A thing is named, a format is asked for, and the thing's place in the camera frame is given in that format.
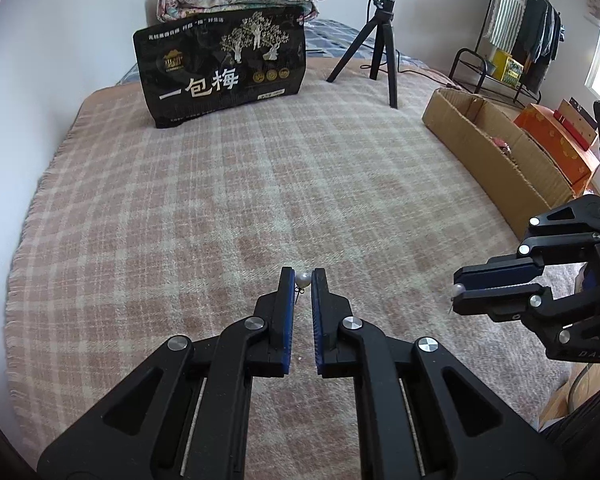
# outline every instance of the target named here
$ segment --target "open cardboard box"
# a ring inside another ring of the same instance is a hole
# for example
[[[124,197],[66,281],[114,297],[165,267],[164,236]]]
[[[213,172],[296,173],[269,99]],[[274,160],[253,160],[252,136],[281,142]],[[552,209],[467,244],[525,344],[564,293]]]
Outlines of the open cardboard box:
[[[551,158],[483,97],[436,90],[422,120],[474,176],[521,240],[530,218],[574,198]],[[509,145],[515,164],[491,137]]]

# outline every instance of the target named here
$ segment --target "tripod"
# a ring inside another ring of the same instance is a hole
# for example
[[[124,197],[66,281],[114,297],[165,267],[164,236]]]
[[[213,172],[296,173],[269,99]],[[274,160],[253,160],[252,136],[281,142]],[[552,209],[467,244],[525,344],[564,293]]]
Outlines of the tripod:
[[[389,105],[391,108],[398,107],[398,69],[395,62],[395,45],[394,45],[394,28],[392,20],[394,18],[394,5],[393,0],[374,0],[376,6],[376,13],[373,18],[363,27],[358,34],[357,38],[351,43],[351,46],[347,50],[344,57],[340,60],[336,68],[331,72],[331,75],[327,78],[329,83],[333,83],[338,74],[342,72],[342,69],[351,60],[353,55],[358,49],[365,43],[366,38],[371,35],[371,32],[378,28],[376,31],[376,45],[374,47],[374,55],[371,62],[371,74],[369,77],[373,80],[378,79],[378,72],[380,71],[380,63],[382,61],[382,53],[386,46],[386,66],[389,75]]]

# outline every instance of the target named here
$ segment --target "tripod leg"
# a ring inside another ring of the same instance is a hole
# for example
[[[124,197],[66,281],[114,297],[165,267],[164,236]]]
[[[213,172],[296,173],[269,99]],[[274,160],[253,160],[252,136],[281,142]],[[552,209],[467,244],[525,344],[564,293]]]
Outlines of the tripod leg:
[[[378,27],[376,31],[376,46],[374,47],[374,57],[371,62],[371,73],[369,77],[374,81],[378,79],[380,63],[382,63],[382,54],[384,54],[384,28]]]
[[[395,63],[394,28],[391,23],[383,23],[382,31],[386,43],[386,67],[389,73],[389,106],[398,107],[398,67]]]
[[[327,82],[333,83],[336,81],[338,74],[342,72],[342,69],[347,65],[349,60],[358,51],[362,44],[365,43],[366,38],[369,37],[376,27],[379,28],[378,22],[371,20],[362,28],[360,34],[358,34],[357,38],[353,40],[353,43],[351,43],[351,46],[347,49],[345,55],[342,57],[336,68],[333,69],[331,75],[327,78]]]

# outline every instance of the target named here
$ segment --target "black metal rack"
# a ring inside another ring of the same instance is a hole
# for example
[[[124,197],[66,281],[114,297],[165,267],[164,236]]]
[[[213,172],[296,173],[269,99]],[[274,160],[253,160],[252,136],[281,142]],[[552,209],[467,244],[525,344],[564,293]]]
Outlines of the black metal rack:
[[[525,87],[524,83],[522,83],[522,82],[518,83],[516,86],[512,86],[505,82],[500,81],[499,79],[492,77],[491,75],[489,75],[487,60],[484,59],[484,57],[481,56],[481,54],[478,54],[478,49],[480,48],[480,42],[482,41],[482,35],[484,34],[484,29],[486,28],[487,20],[489,19],[489,11],[491,9],[492,3],[493,3],[493,0],[489,0],[489,5],[487,6],[487,12],[484,15],[484,21],[482,22],[482,28],[480,30],[480,35],[478,36],[478,41],[475,44],[475,49],[471,50],[470,48],[461,48],[460,50],[458,50],[458,52],[456,53],[456,59],[454,60],[454,64],[451,67],[451,72],[449,72],[449,79],[451,79],[454,83],[459,84],[462,88],[464,88],[468,92],[475,93],[475,94],[488,92],[486,94],[487,97],[490,97],[492,100],[502,102],[504,104],[509,104],[509,105],[513,105],[516,107],[524,108],[525,104],[522,101],[520,101],[520,99],[519,99],[519,97],[521,95],[531,99],[536,104],[540,104],[540,101],[542,100],[542,92],[538,91],[538,94],[535,94],[534,92],[531,92],[530,90],[528,90]],[[479,60],[479,64],[474,65],[472,63],[469,63],[469,62],[461,59],[462,54],[471,54],[477,60]],[[471,83],[468,81],[464,81],[464,80],[459,80],[456,77],[456,70],[458,69],[459,64],[464,65],[465,67],[472,70],[472,72],[475,72],[480,75],[480,79],[478,80],[477,84]],[[505,88],[510,89],[512,92],[515,92],[515,95],[512,96],[511,94],[503,94],[502,92],[498,92],[497,90],[483,88],[485,81],[493,81],[493,82],[497,83],[498,85],[504,86]]]

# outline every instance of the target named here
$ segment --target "black snack bag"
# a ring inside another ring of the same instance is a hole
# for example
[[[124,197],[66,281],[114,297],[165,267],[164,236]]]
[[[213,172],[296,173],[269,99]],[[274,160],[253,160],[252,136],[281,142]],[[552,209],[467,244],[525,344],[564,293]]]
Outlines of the black snack bag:
[[[134,46],[157,128],[297,94],[306,70],[299,6],[197,14],[138,30]]]

